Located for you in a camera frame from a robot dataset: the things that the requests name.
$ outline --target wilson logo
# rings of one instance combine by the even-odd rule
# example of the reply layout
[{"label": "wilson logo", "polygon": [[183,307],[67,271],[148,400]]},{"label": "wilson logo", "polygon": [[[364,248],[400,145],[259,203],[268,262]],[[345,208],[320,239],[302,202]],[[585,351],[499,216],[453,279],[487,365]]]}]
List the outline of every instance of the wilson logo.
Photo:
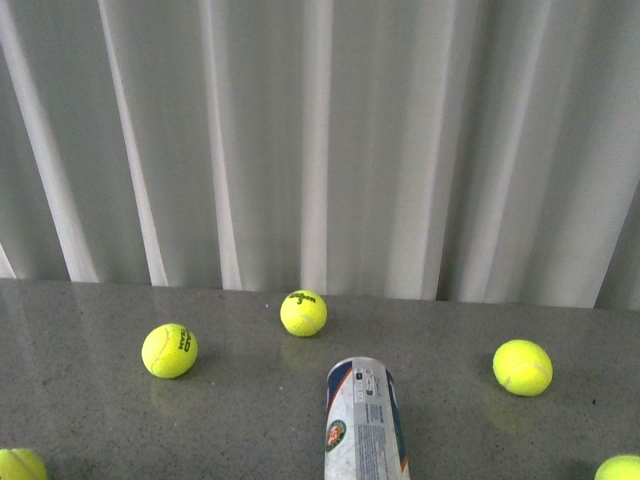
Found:
[{"label": "wilson logo", "polygon": [[178,349],[188,352],[190,348],[191,348],[191,332],[186,328],[183,328],[180,330],[180,345],[178,345]]},{"label": "wilson logo", "polygon": [[294,292],[291,295],[289,295],[289,298],[297,298],[298,305],[301,305],[303,300],[309,300],[310,302],[316,303],[316,299],[314,297],[310,297],[309,295],[305,295],[304,293],[301,293],[301,292]]}]

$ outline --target roland garros logo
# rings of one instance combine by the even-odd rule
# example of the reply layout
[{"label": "roland garros logo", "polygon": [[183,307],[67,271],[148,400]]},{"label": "roland garros logo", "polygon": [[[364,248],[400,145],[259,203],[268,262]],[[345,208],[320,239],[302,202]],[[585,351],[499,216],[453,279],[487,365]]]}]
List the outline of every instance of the roland garros logo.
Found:
[{"label": "roland garros logo", "polygon": [[344,435],[347,433],[347,426],[342,420],[334,420],[327,429],[327,452],[336,448]]}]

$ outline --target tennis ball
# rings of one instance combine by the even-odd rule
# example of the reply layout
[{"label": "tennis ball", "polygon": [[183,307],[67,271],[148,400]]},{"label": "tennis ball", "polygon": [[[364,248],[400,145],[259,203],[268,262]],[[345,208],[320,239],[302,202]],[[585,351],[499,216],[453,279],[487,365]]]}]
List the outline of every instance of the tennis ball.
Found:
[{"label": "tennis ball", "polygon": [[640,457],[638,455],[618,455],[611,457],[598,468],[595,480],[638,480],[640,479]]},{"label": "tennis ball", "polygon": [[0,479],[47,480],[47,470],[32,450],[14,448],[0,450]]},{"label": "tennis ball", "polygon": [[292,335],[310,337],[324,327],[327,321],[327,306],[317,293],[297,290],[282,302],[280,319]]},{"label": "tennis ball", "polygon": [[509,392],[533,397],[546,390],[553,378],[553,366],[547,353],[528,340],[511,340],[493,356],[496,379]]},{"label": "tennis ball", "polygon": [[182,325],[167,323],[153,330],[142,345],[142,361],[152,374],[175,378],[191,368],[198,355],[195,335]]}]

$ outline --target granite surface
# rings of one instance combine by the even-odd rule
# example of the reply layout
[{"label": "granite surface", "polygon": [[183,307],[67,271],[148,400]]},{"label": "granite surface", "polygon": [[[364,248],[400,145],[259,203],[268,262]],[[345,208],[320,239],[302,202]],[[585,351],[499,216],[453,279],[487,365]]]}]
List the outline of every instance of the granite surface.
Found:
[{"label": "granite surface", "polygon": [[[34,448],[51,479],[322,479],[326,376],[363,355],[394,376],[414,480],[583,480],[640,453],[638,312],[326,296],[299,339],[284,296],[1,280],[0,447]],[[200,353],[161,380],[140,348],[169,322]],[[493,378],[511,338],[554,362],[539,397]]]}]

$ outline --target can lid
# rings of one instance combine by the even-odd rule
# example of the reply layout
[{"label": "can lid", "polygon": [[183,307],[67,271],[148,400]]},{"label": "can lid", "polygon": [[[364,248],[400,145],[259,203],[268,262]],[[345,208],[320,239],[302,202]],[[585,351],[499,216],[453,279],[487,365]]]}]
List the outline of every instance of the can lid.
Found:
[{"label": "can lid", "polygon": [[377,363],[379,366],[381,366],[384,369],[387,368],[387,367],[384,366],[384,364],[380,360],[376,360],[375,358],[371,358],[371,357],[349,357],[349,358],[345,358],[344,360],[340,360],[338,363],[336,363],[331,368],[331,370],[329,370],[329,374],[327,375],[327,381],[329,380],[329,377],[331,377],[331,374],[333,373],[333,371],[336,368],[341,367],[342,365],[344,365],[347,362],[353,362],[354,360],[362,360],[362,361],[365,361],[365,362],[374,362],[374,363]]}]

